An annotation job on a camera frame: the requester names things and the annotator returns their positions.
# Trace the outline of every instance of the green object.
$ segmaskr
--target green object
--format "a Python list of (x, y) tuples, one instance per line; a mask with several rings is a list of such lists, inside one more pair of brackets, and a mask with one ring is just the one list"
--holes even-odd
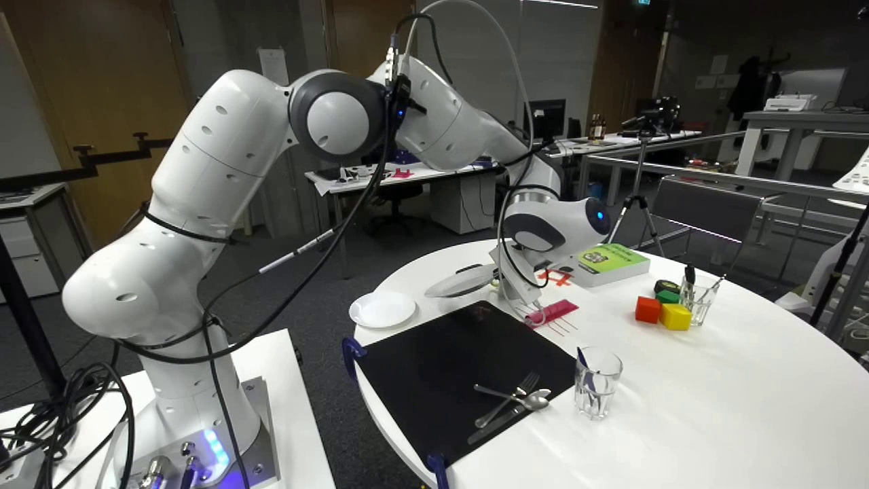
[(657, 291), (654, 299), (663, 304), (679, 304), (679, 291)]
[(595, 245), (576, 255), (573, 280), (578, 285), (603, 285), (649, 272), (649, 258), (622, 245)]

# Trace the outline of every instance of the white robotic arm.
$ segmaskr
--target white robotic arm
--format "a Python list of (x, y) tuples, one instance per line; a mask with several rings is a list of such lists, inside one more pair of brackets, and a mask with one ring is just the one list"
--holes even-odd
[[(508, 128), (473, 109), (415, 57), (388, 57), (369, 82), (318, 71), (277, 87), (258, 73), (231, 71), (198, 101), (168, 147), (152, 179), (147, 217), (68, 280), (62, 291), (68, 315), (98, 337), (141, 348), (171, 342), (160, 348), (171, 359), (206, 356), (204, 337), (187, 337), (204, 315), (198, 283), (215, 266), (277, 155), (301, 144), (326, 160), (353, 160), (391, 139), (445, 171), (478, 155), (500, 163), (527, 160), (527, 147)], [(557, 201), (559, 179), (543, 160), (530, 158), (527, 166), (516, 166), (513, 185), (524, 185), (516, 187), (519, 204), (505, 220), (513, 245), (494, 253), (500, 269), (508, 269), (502, 253), (519, 261), (502, 274), (505, 283), (527, 280), (549, 255), (578, 250), (603, 234), (587, 225), (587, 204)], [(225, 350), (223, 331), (209, 331), (215, 350)], [(158, 397), (138, 418), (144, 435), (136, 443), (133, 473), (144, 473), (158, 456), (182, 467), (179, 454), (193, 443), (201, 448), (196, 459), (206, 467), (204, 484), (217, 484), (234, 459), (209, 364), (141, 361)], [(231, 359), (223, 356), (215, 367), (244, 454), (263, 432), (263, 421), (242, 391)]]

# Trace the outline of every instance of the white cabinet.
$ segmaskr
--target white cabinet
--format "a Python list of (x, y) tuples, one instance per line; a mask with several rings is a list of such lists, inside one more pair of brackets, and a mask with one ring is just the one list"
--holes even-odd
[(19, 201), (0, 204), (0, 239), (27, 296), (49, 296), (87, 255), (79, 217), (62, 185), (46, 185)]

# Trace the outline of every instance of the floor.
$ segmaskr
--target floor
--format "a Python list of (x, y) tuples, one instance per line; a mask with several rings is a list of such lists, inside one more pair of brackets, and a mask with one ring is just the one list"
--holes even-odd
[[(619, 242), (638, 242), (644, 228), (644, 215), (630, 212), (619, 234)], [(435, 223), (410, 217), (399, 223), (380, 223), (375, 231), (369, 223), (358, 223), (348, 234), (348, 261), (329, 261), (326, 269), (301, 291), (301, 296), (269, 326), (288, 329), (299, 356), (301, 375), (312, 399), (312, 410), (323, 435), (326, 456), (339, 489), (413, 489), (418, 481), (413, 473), (394, 456), (383, 443), (375, 424), (367, 416), (367, 408), (358, 397), (353, 380), (348, 380), (339, 340), (353, 334), (348, 318), (348, 304), (372, 291), (383, 277), (396, 266), (426, 255), (432, 250), (489, 239), (492, 231), (456, 236)], [(741, 253), (739, 269), (731, 274), (736, 283), (777, 299), (796, 283), (807, 280), (815, 255), (828, 247), (831, 236), (807, 234), (796, 247), (790, 266), (782, 269), (782, 250), (790, 247), (790, 239), (782, 228), (769, 234), (752, 234), (752, 245)], [(731, 250), (720, 250), (703, 236), (679, 236), (665, 245), (668, 255), (682, 261), (695, 261), (703, 269), (720, 269), (728, 264)], [(274, 242), (263, 234), (242, 236), (228, 247), (204, 280), (201, 296), (212, 296), (234, 277), (261, 266), (269, 258), (291, 250), (291, 242)], [(266, 274), (258, 283), (250, 283), (231, 293), (217, 315), (228, 326), (228, 334), (239, 334), (255, 326), (269, 310), (282, 302), (282, 296), (301, 280), (312, 261), (291, 261), (285, 269)], [(106, 340), (95, 340), (79, 331), (62, 312), (60, 299), (35, 299), (38, 318), (54, 345), (57, 359), (65, 372), (73, 372), (81, 364), (103, 361), (111, 353)], [(11, 323), (5, 307), (0, 307), (0, 410), (43, 397), (43, 388), (35, 378), (30, 356), (19, 342), (19, 331)], [(138, 369), (138, 361), (128, 353), (119, 359), (122, 372)]]

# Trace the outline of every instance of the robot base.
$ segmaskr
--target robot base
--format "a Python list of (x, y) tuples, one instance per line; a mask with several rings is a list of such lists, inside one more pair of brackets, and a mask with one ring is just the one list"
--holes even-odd
[[(253, 446), (242, 454), (244, 467), (247, 467), (247, 481), (250, 486), (263, 486), (269, 481), (280, 481), (277, 473), (277, 451), (274, 451), (274, 427), (272, 427), (272, 405), (269, 405), (269, 388), (263, 378), (253, 378), (247, 383), (242, 383), (253, 410), (261, 418), (261, 432), (255, 435)], [(185, 475), (185, 465), (187, 459), (182, 456), (185, 443), (193, 446), (206, 446), (206, 429), (185, 437), (185, 440), (171, 440), (163, 443), (168, 435), (160, 424), (160, 413), (155, 408), (155, 402), (149, 402), (138, 416), (136, 416), (136, 459), (133, 459), (133, 475), (128, 481), (128, 486), (119, 486), (119, 473), (125, 465), (125, 454), (128, 454), (128, 429), (119, 427), (109, 443), (109, 454), (106, 465), (100, 470), (100, 486), (103, 489), (141, 489), (144, 475), (155, 473), (155, 462), (160, 462), (160, 473), (163, 478), (155, 478), (152, 486), (166, 486), (166, 489), (177, 489), (182, 486), (182, 475)], [(242, 470), (239, 465), (231, 465), (225, 470), (225, 475), (212, 484), (215, 489), (239, 489), (242, 486)]]

